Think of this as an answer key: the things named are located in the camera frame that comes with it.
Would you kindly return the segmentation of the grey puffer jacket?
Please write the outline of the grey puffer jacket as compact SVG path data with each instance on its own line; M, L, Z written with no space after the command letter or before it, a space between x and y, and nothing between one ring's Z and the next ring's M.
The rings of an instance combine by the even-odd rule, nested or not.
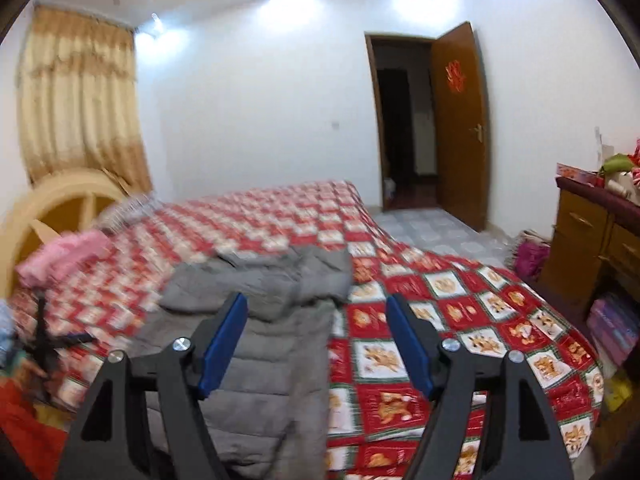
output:
M248 319L220 387L200 404L218 456L243 479L322 479L334 315L352 287L347 249L227 254L175 268L131 341L145 356L189 336L232 292Z

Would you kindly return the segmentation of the magenta clothes pile on floor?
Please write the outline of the magenta clothes pile on floor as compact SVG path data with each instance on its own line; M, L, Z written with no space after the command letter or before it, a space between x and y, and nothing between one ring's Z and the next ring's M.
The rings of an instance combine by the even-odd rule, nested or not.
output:
M537 281L546 263L551 248L551 240L533 230L524 230L514 238L506 267L522 280Z

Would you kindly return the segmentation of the red patchwork bear bedspread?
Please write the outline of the red patchwork bear bedspread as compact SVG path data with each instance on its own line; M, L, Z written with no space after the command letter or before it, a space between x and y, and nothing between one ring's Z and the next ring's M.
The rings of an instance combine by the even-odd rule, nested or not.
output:
M72 415L183 263L347 249L322 479L569 479L603 398L592 345L512 272L396 240L345 181L164 205L46 288L3 298L14 356Z

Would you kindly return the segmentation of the pink folded blanket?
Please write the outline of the pink folded blanket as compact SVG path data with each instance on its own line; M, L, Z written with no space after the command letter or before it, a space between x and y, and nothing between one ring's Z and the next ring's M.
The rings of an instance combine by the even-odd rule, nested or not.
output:
M111 239L99 230L63 233L20 263L16 273L24 287L46 288L62 281L87 260L104 257L112 247Z

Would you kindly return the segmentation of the brown wooden dresser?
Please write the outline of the brown wooden dresser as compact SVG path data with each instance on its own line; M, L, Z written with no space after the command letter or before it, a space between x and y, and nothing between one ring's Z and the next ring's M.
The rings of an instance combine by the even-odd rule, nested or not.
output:
M609 292L639 307L639 207L604 188L566 177L560 191L549 257L539 285L557 308L588 318L594 300Z

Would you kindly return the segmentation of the striped grey pillow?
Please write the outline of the striped grey pillow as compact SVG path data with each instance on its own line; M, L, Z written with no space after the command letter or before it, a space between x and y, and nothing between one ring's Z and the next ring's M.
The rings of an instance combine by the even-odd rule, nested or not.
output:
M93 227L107 234L116 234L148 218L163 206L154 193L130 195L126 200L104 209L93 221Z

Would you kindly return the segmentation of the cream wooden headboard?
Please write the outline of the cream wooden headboard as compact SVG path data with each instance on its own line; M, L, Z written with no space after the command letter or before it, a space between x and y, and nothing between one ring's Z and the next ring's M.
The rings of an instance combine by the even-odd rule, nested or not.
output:
M85 231L98 215L129 196L130 186L106 170L50 174L20 198L1 225L1 296L17 284L15 268L63 232Z

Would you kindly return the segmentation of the red flat box on dresser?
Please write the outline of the red flat box on dresser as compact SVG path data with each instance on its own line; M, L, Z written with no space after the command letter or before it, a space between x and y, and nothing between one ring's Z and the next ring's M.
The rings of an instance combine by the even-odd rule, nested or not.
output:
M558 162L555 167L556 175L584 185L598 186L599 177L596 172L583 170L574 166Z

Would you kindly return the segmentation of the green bag on dresser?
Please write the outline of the green bag on dresser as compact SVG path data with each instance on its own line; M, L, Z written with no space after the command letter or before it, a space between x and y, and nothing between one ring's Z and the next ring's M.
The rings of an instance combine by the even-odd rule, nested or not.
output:
M599 169L599 176L606 177L611 174L620 174L621 172L629 172L632 168L632 162L627 154L615 154L603 162Z

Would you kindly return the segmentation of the beige patterned curtain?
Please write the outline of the beige patterned curtain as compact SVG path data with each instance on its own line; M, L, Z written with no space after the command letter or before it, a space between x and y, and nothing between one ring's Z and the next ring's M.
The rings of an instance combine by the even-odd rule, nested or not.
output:
M17 117L32 182L90 168L151 191L132 29L36 6L18 66Z

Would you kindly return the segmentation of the brown wooden door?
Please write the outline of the brown wooden door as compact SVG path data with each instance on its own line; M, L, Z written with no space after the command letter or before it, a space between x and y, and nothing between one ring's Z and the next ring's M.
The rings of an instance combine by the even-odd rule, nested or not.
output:
M445 67L459 60L466 75L462 93L452 93ZM435 117L437 200L471 229L486 229L489 146L483 67L472 25L464 22L431 47L431 84Z

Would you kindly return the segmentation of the red double happiness sticker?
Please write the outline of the red double happiness sticker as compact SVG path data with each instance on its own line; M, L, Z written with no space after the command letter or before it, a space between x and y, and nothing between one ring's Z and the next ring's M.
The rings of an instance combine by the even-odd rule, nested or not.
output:
M466 85L466 75L459 60L452 60L445 67L447 84L452 93L462 93Z

